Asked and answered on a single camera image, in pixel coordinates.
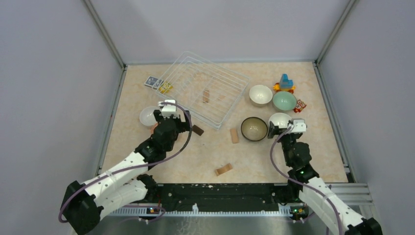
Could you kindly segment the white ceramic bowl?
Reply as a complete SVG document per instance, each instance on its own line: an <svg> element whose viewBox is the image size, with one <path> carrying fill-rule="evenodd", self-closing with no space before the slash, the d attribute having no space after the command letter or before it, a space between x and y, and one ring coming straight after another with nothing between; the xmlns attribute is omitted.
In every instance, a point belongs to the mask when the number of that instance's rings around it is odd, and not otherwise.
<svg viewBox="0 0 415 235"><path fill-rule="evenodd" d="M268 120L268 126L271 128L271 122L273 123L274 127L278 127L279 129L287 129L288 128L288 122L292 118L285 113L275 113L270 116Z"/></svg>

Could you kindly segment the plain white bowl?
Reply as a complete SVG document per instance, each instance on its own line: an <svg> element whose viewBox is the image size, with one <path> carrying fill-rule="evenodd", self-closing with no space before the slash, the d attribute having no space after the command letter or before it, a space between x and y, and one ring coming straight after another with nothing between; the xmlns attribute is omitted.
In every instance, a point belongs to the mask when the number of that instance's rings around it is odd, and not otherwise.
<svg viewBox="0 0 415 235"><path fill-rule="evenodd" d="M144 108L139 115L140 123L147 127L155 125L157 121L154 117L154 111L158 109L159 108L157 106L149 106Z"/></svg>

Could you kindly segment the dark teal patterned bowl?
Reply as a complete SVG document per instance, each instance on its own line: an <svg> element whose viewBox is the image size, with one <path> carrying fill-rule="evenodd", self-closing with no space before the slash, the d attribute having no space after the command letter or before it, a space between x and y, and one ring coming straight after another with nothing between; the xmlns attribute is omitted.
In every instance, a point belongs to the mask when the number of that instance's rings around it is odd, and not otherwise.
<svg viewBox="0 0 415 235"><path fill-rule="evenodd" d="M248 117L240 126L242 136L249 141L260 141L268 134L268 125L258 117Z"/></svg>

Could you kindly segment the light green ceramic bowl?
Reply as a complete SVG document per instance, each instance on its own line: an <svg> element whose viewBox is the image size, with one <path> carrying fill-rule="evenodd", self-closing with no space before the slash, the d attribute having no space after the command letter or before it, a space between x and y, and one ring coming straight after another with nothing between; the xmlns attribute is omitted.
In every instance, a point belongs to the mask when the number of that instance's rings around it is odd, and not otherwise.
<svg viewBox="0 0 415 235"><path fill-rule="evenodd" d="M290 92L280 91L274 94L272 102L277 110L287 112L294 110L297 99Z"/></svg>

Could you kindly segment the beige ceramic bowl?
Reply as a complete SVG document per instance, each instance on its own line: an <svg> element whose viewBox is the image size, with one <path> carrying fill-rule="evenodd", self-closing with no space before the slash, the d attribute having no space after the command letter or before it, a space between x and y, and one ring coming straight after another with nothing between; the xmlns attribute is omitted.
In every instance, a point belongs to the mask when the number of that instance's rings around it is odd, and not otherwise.
<svg viewBox="0 0 415 235"><path fill-rule="evenodd" d="M257 107L266 106L273 98L273 92L265 85L255 85L249 90L251 103Z"/></svg>

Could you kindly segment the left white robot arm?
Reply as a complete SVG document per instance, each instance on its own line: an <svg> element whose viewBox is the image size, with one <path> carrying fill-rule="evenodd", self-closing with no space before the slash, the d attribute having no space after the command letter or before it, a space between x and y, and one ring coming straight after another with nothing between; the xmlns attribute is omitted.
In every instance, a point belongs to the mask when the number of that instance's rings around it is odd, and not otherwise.
<svg viewBox="0 0 415 235"><path fill-rule="evenodd" d="M83 183L74 181L67 186L58 220L69 223L79 235L93 230L113 211L135 201L152 202L157 196L156 183L146 172L179 153L167 157L178 135L188 136L182 152L192 135L191 115L183 111L185 121L171 103L154 111L158 125L152 135L134 149L125 159L106 172Z"/></svg>

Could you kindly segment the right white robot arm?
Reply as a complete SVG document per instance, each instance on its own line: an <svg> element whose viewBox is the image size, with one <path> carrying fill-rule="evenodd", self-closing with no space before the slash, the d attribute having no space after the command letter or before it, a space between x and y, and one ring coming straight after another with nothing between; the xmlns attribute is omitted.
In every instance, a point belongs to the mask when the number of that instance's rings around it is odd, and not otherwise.
<svg viewBox="0 0 415 235"><path fill-rule="evenodd" d="M269 123L268 138L276 138L270 149L270 160L277 172L288 180L288 198L308 205L335 235L381 235L383 231L376 219L365 218L354 211L314 170L309 144L298 140L306 129L301 118L288 121L285 128ZM285 164L290 168L287 174L277 167L273 157L277 143L281 144Z"/></svg>

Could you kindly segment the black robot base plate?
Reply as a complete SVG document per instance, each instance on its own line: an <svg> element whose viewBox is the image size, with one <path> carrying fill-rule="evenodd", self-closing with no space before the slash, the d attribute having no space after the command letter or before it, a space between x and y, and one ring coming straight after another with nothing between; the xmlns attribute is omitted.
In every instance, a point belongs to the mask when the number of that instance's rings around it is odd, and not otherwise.
<svg viewBox="0 0 415 235"><path fill-rule="evenodd" d="M287 184L158 184L139 205L160 206L167 212L276 212L300 203Z"/></svg>

